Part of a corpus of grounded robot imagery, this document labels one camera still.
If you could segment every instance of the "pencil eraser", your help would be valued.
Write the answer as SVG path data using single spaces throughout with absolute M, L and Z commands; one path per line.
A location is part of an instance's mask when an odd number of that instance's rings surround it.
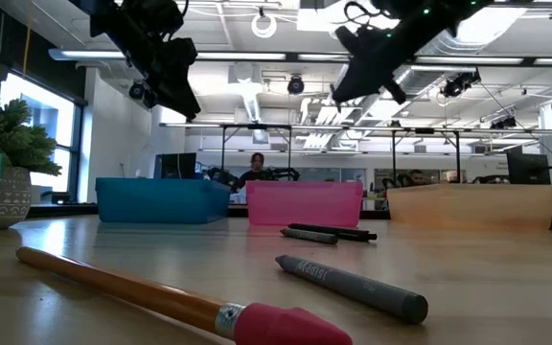
M 299 308 L 284 310 L 253 303 L 238 317 L 236 345 L 352 345 L 336 326 Z

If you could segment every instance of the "ceiling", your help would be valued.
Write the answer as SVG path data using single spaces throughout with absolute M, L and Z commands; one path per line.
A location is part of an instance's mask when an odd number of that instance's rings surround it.
M 277 31 L 270 38 L 259 38 L 252 33 L 252 14 L 257 10 L 231 8 L 221 5 L 191 6 L 185 17 L 183 28 L 178 36 L 190 36 L 198 50 L 232 51 L 280 51 L 280 52 L 343 52 L 336 39 L 326 32 L 298 31 L 294 23 L 299 1 L 280 1 L 282 9 L 266 7 L 266 13 L 282 15 L 277 19 Z M 31 14 L 32 27 L 40 35 L 58 47 L 69 50 L 116 49 L 104 35 L 89 36 L 89 19 L 67 0 L 33 0 L 28 11 L 28 2 L 0 0 L 0 7 L 27 23 Z M 481 54 L 516 56 L 545 55 L 552 56 L 552 20 L 548 15 L 552 11 L 530 10 L 508 29 L 500 38 L 485 47 Z M 546 19 L 530 18 L 546 16 Z M 132 80 L 140 76 L 133 69 L 118 61 L 96 61 L 89 65 L 101 69 L 103 77 L 123 92 L 127 92 Z M 197 94 L 202 112 L 198 120 L 209 118 L 211 114 L 230 114 L 233 117 L 236 108 L 244 108 L 239 95 L 214 93 L 207 86 L 227 84 L 230 63 L 198 62 L 190 70 L 189 80 Z M 302 100 L 310 94 L 324 96 L 329 92 L 329 84 L 337 80 L 341 65 L 337 64 L 296 64 L 261 63 L 264 93 L 258 95 L 262 109 L 284 108 L 299 111 Z M 445 117 L 450 125 L 473 126 L 478 119 L 490 115 L 511 104 L 518 104 L 517 118 L 525 126 L 537 124 L 537 105 L 550 99 L 552 95 L 552 69 L 544 68 L 480 68 L 482 81 L 495 97 L 476 85 L 464 93 L 462 98 L 444 100 L 438 96 L 436 87 L 429 87 L 426 94 L 419 96 L 408 108 L 403 126 L 438 126 Z M 290 96 L 287 84 L 291 75 L 301 75 L 306 84 L 305 95 Z

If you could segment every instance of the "computer monitor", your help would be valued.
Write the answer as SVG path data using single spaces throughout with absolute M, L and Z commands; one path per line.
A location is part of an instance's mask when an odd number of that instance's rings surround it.
M 157 154 L 154 178 L 193 179 L 196 175 L 196 153 Z
M 548 158 L 545 154 L 508 153 L 506 158 L 511 184 L 551 184 Z

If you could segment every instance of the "table surface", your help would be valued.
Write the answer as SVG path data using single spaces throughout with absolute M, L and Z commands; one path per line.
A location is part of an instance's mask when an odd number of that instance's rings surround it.
M 366 344 L 551 344 L 552 232 L 457 232 L 362 221 L 373 243 L 285 239 L 245 218 L 206 225 L 39 219 L 0 231 L 0 344 L 232 344 L 21 264 L 28 245 L 224 300 L 300 307 Z M 424 295 L 429 315 L 405 325 L 281 271 L 295 255 Z

